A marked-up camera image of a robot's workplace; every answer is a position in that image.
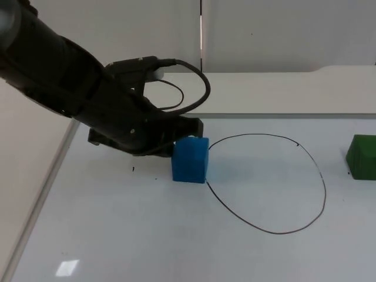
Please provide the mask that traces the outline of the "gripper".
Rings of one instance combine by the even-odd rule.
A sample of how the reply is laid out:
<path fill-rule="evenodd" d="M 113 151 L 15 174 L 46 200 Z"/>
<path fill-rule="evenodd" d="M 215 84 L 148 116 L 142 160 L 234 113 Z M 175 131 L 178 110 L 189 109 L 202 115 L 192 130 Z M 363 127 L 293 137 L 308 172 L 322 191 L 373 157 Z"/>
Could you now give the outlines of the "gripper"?
<path fill-rule="evenodd" d="M 93 68 L 82 87 L 88 104 L 76 118 L 90 127 L 88 141 L 134 156 L 172 157 L 174 137 L 203 137 L 203 122 L 196 117 L 158 119 L 161 111 L 144 97 L 145 84 L 155 81 L 153 70 Z"/>

